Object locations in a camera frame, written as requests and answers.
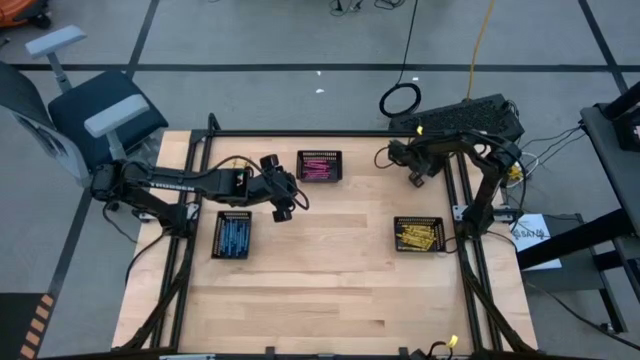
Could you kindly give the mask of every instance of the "yellow cable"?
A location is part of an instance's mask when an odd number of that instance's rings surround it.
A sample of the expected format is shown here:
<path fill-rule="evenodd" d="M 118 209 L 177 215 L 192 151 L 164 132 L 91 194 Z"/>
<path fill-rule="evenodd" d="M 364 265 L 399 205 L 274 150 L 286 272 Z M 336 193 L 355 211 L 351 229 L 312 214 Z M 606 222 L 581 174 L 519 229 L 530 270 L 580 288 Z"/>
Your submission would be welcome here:
<path fill-rule="evenodd" d="M 471 88 L 473 87 L 473 69 L 476 66 L 476 55 L 478 55 L 478 48 L 480 47 L 480 42 L 482 41 L 482 36 L 484 35 L 484 31 L 487 29 L 487 24 L 489 23 L 489 18 L 491 17 L 491 12 L 493 11 L 493 4 L 495 4 L 495 2 L 496 0 L 491 0 L 491 3 L 489 3 L 489 9 L 487 10 L 487 15 L 484 16 L 482 29 L 480 29 L 480 34 L 478 34 L 478 40 L 476 40 L 476 47 L 473 49 L 473 58 L 471 59 L 471 69 L 469 70 L 469 88 L 467 88 L 467 100 L 471 100 Z"/>

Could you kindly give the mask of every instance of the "gray floor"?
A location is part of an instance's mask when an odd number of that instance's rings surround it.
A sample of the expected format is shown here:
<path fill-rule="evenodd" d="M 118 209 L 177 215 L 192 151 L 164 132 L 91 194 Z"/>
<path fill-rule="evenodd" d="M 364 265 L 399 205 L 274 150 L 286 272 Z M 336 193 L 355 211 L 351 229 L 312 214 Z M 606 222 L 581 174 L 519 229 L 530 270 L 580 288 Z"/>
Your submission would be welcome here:
<path fill-rule="evenodd" d="M 328 1 L 160 0 L 141 64 L 400 63 L 412 1 L 394 11 L 365 1 L 357 14 L 331 17 Z M 150 0 L 52 0 L 55 28 L 76 24 L 89 37 L 62 51 L 65 64 L 121 64 L 131 58 Z M 420 1 L 409 63 L 468 64 L 489 0 Z M 640 65 L 640 4 L 634 0 L 589 2 L 611 51 L 623 65 Z M 0 33 L 12 42 L 0 60 L 31 60 L 23 45 L 41 30 Z M 604 65 L 577 0 L 498 1 L 480 64 Z M 49 71 L 27 71 L 45 102 L 58 90 Z M 72 71 L 72 83 L 98 72 Z M 134 81 L 172 129 L 205 126 L 207 114 L 226 129 L 384 129 L 377 110 L 396 71 L 151 72 Z M 624 74 L 627 84 L 640 74 Z M 423 91 L 422 109 L 460 101 L 466 72 L 407 72 Z M 503 93 L 520 108 L 524 140 L 573 127 L 579 110 L 619 94 L 610 73 L 477 73 L 473 96 Z M 406 94 L 391 101 L 407 105 Z M 1 292 L 46 291 L 64 245 L 81 189 L 0 113 Z M 545 144 L 528 151 L 540 153 Z M 534 174 L 526 207 L 545 213 L 580 212 L 593 219 L 619 205 L 589 141 L 569 145 Z M 41 356 L 105 351 L 111 345 L 133 246 L 119 236 L 93 203 L 73 256 Z M 117 221 L 136 234 L 138 224 L 121 211 Z M 624 274 L 608 273 L 630 332 L 640 342 L 640 305 Z M 595 322 L 606 313 L 597 292 L 560 296 Z M 585 327 L 557 304 L 529 293 L 539 346 L 553 354 L 628 359 L 633 351 Z"/>

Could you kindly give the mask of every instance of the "basket of yellow markers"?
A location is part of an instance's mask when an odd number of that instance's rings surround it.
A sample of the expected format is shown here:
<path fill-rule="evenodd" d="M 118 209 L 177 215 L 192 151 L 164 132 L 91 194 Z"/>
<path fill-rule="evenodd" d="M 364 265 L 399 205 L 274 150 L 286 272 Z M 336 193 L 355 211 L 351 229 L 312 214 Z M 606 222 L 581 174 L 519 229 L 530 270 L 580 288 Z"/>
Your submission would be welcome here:
<path fill-rule="evenodd" d="M 442 218 L 396 216 L 393 218 L 396 251 L 445 252 Z"/>

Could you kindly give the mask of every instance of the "black metal frame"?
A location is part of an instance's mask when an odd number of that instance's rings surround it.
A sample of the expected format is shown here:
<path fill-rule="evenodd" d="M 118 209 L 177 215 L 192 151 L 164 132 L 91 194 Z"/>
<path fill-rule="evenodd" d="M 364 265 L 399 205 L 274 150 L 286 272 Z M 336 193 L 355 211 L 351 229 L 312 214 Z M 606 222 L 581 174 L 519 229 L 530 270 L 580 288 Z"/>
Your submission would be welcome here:
<path fill-rule="evenodd" d="M 280 131 L 272 131 L 272 130 L 220 130 L 220 127 L 215 120 L 215 117 L 209 117 L 209 129 L 208 130 L 193 130 L 191 133 L 191 137 L 189 139 L 189 148 L 187 150 L 187 162 L 185 165 L 185 169 L 191 169 L 193 167 L 195 154 L 197 152 L 198 143 L 202 141 L 204 138 L 204 150 L 202 154 L 202 161 L 200 163 L 200 171 L 205 171 L 207 169 L 207 165 L 209 162 L 213 138 L 214 137 L 384 137 L 384 138 L 392 138 L 392 137 L 413 137 L 415 134 L 411 131 L 399 131 L 399 132 L 390 132 L 384 130 L 280 130 Z M 466 165 L 460 165 L 461 172 L 460 175 L 463 178 L 463 191 L 465 192 L 465 199 L 467 202 L 471 201 L 471 188 L 469 184 L 469 179 L 467 177 Z M 453 174 L 451 170 L 451 164 L 447 161 L 445 166 L 445 179 L 447 184 L 447 192 L 449 196 L 450 209 L 452 211 L 453 217 L 453 205 L 457 205 L 457 197 L 456 197 L 456 189 L 455 183 L 453 180 Z M 186 203 L 186 194 L 181 192 L 179 197 L 179 202 Z M 199 206 L 202 205 L 201 197 L 196 197 L 195 203 Z M 197 229 L 199 217 L 194 219 L 195 226 Z M 196 235 L 194 234 L 192 237 L 187 239 L 187 246 L 185 248 L 185 259 L 191 261 L 193 258 L 193 251 L 195 249 L 195 241 Z M 167 262 L 165 264 L 163 281 L 162 281 L 162 289 L 160 295 L 163 296 L 167 293 L 168 287 L 172 282 L 172 274 L 174 273 L 177 250 L 178 250 L 178 238 L 172 238 L 171 244 L 169 246 L 169 251 L 167 253 Z M 469 263 L 469 257 L 465 248 L 464 238 L 458 234 L 458 230 L 456 228 L 456 243 L 458 246 L 458 259 L 461 271 L 464 271 L 463 265 Z M 478 263 L 478 273 L 480 274 L 480 279 L 482 286 L 488 294 L 491 294 L 490 283 L 488 281 L 488 274 L 486 268 L 486 262 L 484 259 L 484 252 L 482 251 L 482 245 L 479 241 L 474 241 L 474 250 L 476 255 L 476 262 Z M 184 312 L 186 307 L 186 296 L 189 286 L 188 281 L 189 275 L 187 275 L 187 281 L 184 283 L 182 288 L 178 293 L 178 300 L 176 302 L 176 310 L 175 317 L 171 328 L 171 340 L 170 340 L 170 348 L 178 349 L 180 343 L 180 334 L 182 331 L 182 320 L 184 318 Z M 471 332 L 471 338 L 473 342 L 474 351 L 479 351 L 483 348 L 482 344 L 482 335 L 480 332 L 480 325 L 477 316 L 477 307 L 475 302 L 475 297 L 472 289 L 466 283 L 463 285 L 465 291 L 465 301 L 467 307 L 467 315 L 469 319 L 469 327 Z M 492 345 L 494 350 L 501 350 L 502 344 L 500 342 L 500 334 L 495 327 L 495 324 L 487 317 L 489 320 L 489 326 L 491 329 L 491 338 Z M 162 337 L 164 321 L 160 321 L 158 326 L 154 329 L 152 335 L 152 342 L 150 344 L 151 347 L 157 347 L 160 344 L 160 339 Z"/>

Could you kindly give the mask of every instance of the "wooden table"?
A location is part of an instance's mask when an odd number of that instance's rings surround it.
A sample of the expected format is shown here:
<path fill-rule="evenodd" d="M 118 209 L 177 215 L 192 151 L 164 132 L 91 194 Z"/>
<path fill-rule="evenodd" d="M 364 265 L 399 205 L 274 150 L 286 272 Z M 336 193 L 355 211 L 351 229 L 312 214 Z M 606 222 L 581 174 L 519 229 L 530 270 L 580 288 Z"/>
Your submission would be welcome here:
<path fill-rule="evenodd" d="M 158 166 L 184 168 L 188 139 L 189 132 L 166 132 Z M 180 352 L 264 353 L 275 346 L 280 354 L 397 354 L 402 346 L 428 350 L 452 334 L 460 338 L 455 353 L 472 352 L 457 256 L 397 253 L 393 242 L 393 217 L 401 215 L 442 217 L 447 238 L 453 236 L 444 175 L 425 178 L 416 189 L 406 168 L 377 169 L 373 155 L 388 140 L 214 138 L 210 166 L 230 155 L 258 160 L 275 153 L 295 172 L 298 150 L 342 150 L 344 177 L 336 184 L 299 183 L 311 208 L 297 209 L 289 222 L 274 223 L 270 204 L 247 208 L 253 223 L 246 261 L 211 259 L 216 213 L 229 207 L 203 202 Z M 475 166 L 468 168 L 475 193 L 482 175 Z M 462 202 L 455 170 L 454 177 Z M 178 198 L 173 191 L 152 192 L 167 202 Z M 510 236 L 503 224 L 491 230 Z M 137 251 L 159 233 L 157 223 L 143 224 Z M 491 234 L 483 242 L 495 303 L 535 347 L 513 248 Z M 155 306 L 168 244 L 158 244 L 133 268 L 114 346 L 126 342 Z M 485 312 L 478 306 L 483 341 L 490 347 Z M 173 315 L 168 311 L 163 344 Z"/>

